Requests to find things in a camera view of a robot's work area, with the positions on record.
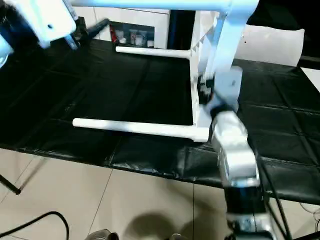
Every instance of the floor tile grout line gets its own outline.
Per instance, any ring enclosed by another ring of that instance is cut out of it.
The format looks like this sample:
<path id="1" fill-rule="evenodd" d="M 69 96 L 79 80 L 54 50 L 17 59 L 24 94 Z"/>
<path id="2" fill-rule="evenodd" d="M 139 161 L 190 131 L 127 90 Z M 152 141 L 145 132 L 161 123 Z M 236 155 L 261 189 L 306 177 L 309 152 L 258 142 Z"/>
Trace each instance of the floor tile grout line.
<path id="1" fill-rule="evenodd" d="M 192 240 L 195 239 L 195 184 L 193 184 Z"/>
<path id="2" fill-rule="evenodd" d="M 98 207 L 97 207 L 97 209 L 96 209 L 96 212 L 95 212 L 95 214 L 94 214 L 94 217 L 93 217 L 93 220 L 92 220 L 91 226 L 90 226 L 90 228 L 89 228 L 88 235 L 90 234 L 91 228 L 92 228 L 92 226 L 94 225 L 94 222 L 95 222 L 95 219 L 96 219 L 97 213 L 98 213 L 99 208 L 100 208 L 100 205 L 101 205 L 101 203 L 102 203 L 102 199 L 104 198 L 104 195 L 105 195 L 105 192 L 106 192 L 106 190 L 107 190 L 107 186 L 108 186 L 108 183 L 109 183 L 109 181 L 110 181 L 110 178 L 111 178 L 111 175 L 112 175 L 113 171 L 114 171 L 114 170 L 113 170 L 113 168 L 111 168 L 110 176 L 109 176 L 109 178 L 108 178 L 108 181 L 106 182 L 106 185 L 105 185 L 105 188 L 104 188 L 104 190 L 103 190 L 103 193 L 102 193 L 102 196 L 101 196 L 100 202 L 99 202 Z"/>
<path id="3" fill-rule="evenodd" d="M 21 178 L 22 174 L 24 174 L 24 172 L 26 171 L 26 169 L 29 167 L 29 165 L 31 164 L 31 162 L 35 159 L 36 155 L 33 155 L 33 158 L 30 160 L 30 162 L 25 166 L 25 168 L 23 169 L 23 171 L 20 173 L 19 177 L 16 179 L 16 181 L 14 182 L 14 185 L 16 185 L 16 183 L 19 181 L 19 179 Z M 3 201 L 6 199 L 6 197 L 8 196 L 8 194 L 11 191 L 8 189 L 8 191 L 6 192 L 4 198 L 1 200 L 0 204 L 3 203 Z"/>
<path id="4" fill-rule="evenodd" d="M 18 236 L 13 236 L 13 235 L 8 235 L 10 237 L 16 238 L 16 239 L 21 239 L 21 240 L 28 240 L 26 238 L 18 237 Z"/>

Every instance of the white chair leg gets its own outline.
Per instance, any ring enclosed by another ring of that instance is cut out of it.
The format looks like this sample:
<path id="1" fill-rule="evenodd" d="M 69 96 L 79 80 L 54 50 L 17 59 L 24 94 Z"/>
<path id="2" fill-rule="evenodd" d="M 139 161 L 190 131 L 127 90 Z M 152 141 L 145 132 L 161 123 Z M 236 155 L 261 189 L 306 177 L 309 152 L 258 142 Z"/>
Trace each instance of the white chair leg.
<path id="1" fill-rule="evenodd" d="M 117 46 L 115 48 L 115 51 L 118 53 L 140 54 L 140 55 L 160 56 L 160 57 L 179 58 L 179 59 L 189 59 L 191 57 L 190 50 L 170 50 L 170 49 Z"/>
<path id="2" fill-rule="evenodd" d="M 209 138 L 208 127 L 169 125 L 129 121 L 109 121 L 86 118 L 75 118 L 74 127 L 121 131 L 137 134 L 150 134 L 168 137 L 191 139 L 194 142 L 205 143 Z"/>

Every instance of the white cabinet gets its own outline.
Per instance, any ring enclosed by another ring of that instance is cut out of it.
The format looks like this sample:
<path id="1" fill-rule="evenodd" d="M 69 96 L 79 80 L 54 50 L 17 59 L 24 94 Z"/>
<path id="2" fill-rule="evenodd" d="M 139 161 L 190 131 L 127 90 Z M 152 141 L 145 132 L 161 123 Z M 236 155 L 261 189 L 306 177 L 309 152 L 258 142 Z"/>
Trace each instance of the white cabinet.
<path id="1" fill-rule="evenodd" d="M 154 27 L 154 47 L 167 48 L 169 10 L 84 6 L 77 6 L 74 9 L 80 17 L 84 17 L 87 27 L 105 18 L 114 22 Z M 99 36 L 101 40 L 111 41 L 110 28 L 106 27 Z"/>

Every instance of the black tablecloth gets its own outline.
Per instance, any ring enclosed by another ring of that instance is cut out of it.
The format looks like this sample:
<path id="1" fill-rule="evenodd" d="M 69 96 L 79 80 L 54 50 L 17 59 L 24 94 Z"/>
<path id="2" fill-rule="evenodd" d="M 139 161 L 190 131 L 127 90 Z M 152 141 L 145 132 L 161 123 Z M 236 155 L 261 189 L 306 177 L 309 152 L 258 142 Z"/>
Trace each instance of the black tablecloth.
<path id="1" fill-rule="evenodd" d="M 238 115 L 280 197 L 320 204 L 319 92 L 298 68 L 234 64 L 243 68 Z M 9 57 L 0 109 L 1 148 L 221 186 L 210 143 L 72 126 L 73 118 L 192 125 L 188 60 L 57 41 Z"/>

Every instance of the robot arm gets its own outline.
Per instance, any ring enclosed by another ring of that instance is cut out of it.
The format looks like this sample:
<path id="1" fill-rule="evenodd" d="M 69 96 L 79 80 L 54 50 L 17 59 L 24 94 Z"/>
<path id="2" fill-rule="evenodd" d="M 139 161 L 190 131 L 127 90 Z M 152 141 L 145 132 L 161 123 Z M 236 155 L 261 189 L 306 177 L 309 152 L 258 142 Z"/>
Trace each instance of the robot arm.
<path id="1" fill-rule="evenodd" d="M 219 111 L 212 117 L 211 143 L 218 152 L 227 223 L 233 236 L 276 240 L 265 205 L 256 156 L 248 143 L 244 124 L 232 110 Z"/>
<path id="2" fill-rule="evenodd" d="M 67 0 L 0 0 L 0 58 L 31 44 L 49 47 L 76 30 L 76 19 Z"/>

